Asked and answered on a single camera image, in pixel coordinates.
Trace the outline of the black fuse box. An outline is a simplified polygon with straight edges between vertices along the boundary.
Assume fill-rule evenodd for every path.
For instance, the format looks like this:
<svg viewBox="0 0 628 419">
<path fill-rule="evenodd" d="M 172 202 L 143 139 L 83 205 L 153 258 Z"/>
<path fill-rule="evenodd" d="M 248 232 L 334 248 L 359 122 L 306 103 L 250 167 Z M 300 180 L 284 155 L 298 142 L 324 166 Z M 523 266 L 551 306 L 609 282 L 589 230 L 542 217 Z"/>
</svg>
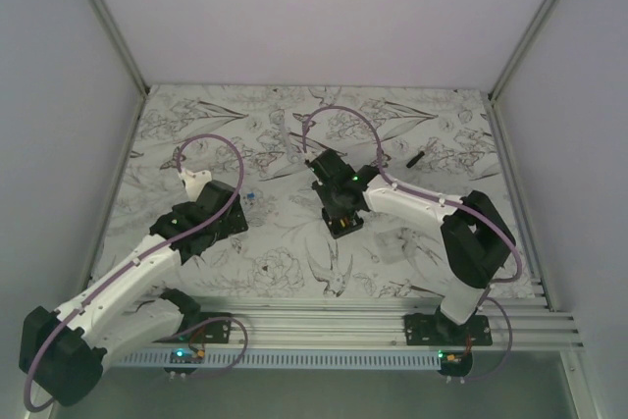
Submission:
<svg viewBox="0 0 628 419">
<path fill-rule="evenodd" d="M 332 218 L 327 210 L 323 208 L 322 217 L 333 239 L 354 233 L 360 230 L 364 225 L 364 220 L 356 212 Z"/>
</svg>

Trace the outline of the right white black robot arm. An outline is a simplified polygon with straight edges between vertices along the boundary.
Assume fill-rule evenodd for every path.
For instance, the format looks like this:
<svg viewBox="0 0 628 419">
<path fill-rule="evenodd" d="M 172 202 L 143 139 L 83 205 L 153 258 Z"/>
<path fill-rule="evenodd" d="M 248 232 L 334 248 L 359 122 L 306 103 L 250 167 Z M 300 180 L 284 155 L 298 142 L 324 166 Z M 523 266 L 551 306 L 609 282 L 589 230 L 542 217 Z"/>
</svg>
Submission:
<svg viewBox="0 0 628 419">
<path fill-rule="evenodd" d="M 470 332 L 476 313 L 497 271 L 516 251 L 514 236 L 491 199 L 480 191 L 454 196 L 395 181 L 373 166 L 355 171 L 327 149 L 305 161 L 313 190 L 332 237 L 347 236 L 364 225 L 361 213 L 384 214 L 425 230 L 440 242 L 453 273 L 442 300 L 435 332 L 454 345 Z"/>
</svg>

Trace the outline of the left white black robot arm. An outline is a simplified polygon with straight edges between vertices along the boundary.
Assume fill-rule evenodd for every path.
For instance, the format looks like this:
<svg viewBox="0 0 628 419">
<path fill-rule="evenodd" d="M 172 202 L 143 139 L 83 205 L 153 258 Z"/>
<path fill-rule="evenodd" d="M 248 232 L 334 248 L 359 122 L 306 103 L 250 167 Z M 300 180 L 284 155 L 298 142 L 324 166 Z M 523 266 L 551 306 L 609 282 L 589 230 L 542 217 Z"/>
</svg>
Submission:
<svg viewBox="0 0 628 419">
<path fill-rule="evenodd" d="M 19 367 L 26 374 L 23 401 L 29 412 L 50 402 L 71 406 L 85 398 L 119 359 L 154 341 L 193 340 L 204 329 L 226 342 L 234 318 L 206 313 L 189 295 L 165 289 L 127 310 L 216 242 L 247 229 L 238 188 L 207 182 L 150 227 L 136 249 L 97 283 L 53 310 L 38 306 L 23 323 Z M 50 398 L 33 404 L 31 389 Z"/>
</svg>

